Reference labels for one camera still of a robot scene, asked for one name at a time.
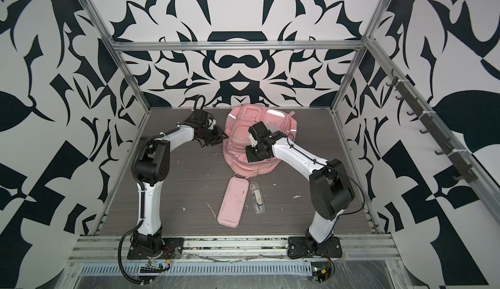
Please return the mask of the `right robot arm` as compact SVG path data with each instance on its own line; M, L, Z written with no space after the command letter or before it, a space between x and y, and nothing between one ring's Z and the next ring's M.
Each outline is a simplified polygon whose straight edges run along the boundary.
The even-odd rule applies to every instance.
M282 131L270 131L264 122L248 130L251 141L246 147L247 161L260 162L276 158L285 162L309 181L311 203L315 215L303 238L289 238L288 256L326 256L340 245L333 236L339 218L346 216L359 185L348 176L343 163L315 156L293 141L293 136Z

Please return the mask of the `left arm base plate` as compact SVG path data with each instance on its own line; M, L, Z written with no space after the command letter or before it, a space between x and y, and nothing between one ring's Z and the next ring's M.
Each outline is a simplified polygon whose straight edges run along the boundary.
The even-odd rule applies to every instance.
M184 248L183 238L162 238L148 245L146 243L132 242L126 258L128 260L147 259L176 259L181 256Z

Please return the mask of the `pink pencil case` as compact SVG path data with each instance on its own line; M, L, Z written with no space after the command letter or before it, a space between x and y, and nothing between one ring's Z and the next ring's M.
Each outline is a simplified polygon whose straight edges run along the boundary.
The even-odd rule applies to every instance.
M217 216L220 225L237 228L245 207L249 181L245 178L232 177L227 186L221 208Z

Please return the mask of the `pink student backpack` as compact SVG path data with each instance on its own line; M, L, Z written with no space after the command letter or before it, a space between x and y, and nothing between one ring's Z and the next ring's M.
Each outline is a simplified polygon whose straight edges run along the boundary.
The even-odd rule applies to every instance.
M298 124L294 115L294 111L285 113L254 104L244 104L233 108L225 123L224 132L228 138L223 141L223 156L234 173L245 178L271 173L281 163L277 158L248 161L246 148L257 144L256 138L249 133L249 129L254 124L263 122L266 129L272 133L281 131L284 134L296 136Z

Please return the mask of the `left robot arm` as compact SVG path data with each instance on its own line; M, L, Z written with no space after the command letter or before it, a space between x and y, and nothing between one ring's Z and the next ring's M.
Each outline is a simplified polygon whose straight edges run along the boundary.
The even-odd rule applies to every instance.
M194 109L174 129L140 139L131 164L139 196L138 221L132 236L134 247L143 247L155 253L162 248L161 188L169 174L171 152L191 141L198 141L202 147L211 147L227 138L212 113Z

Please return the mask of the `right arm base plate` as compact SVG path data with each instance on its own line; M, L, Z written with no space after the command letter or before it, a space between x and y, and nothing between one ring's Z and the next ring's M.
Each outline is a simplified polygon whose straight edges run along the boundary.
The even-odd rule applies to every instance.
M301 258L341 258L343 255L340 239L335 236L317 243L311 237L289 237L287 256L290 259Z

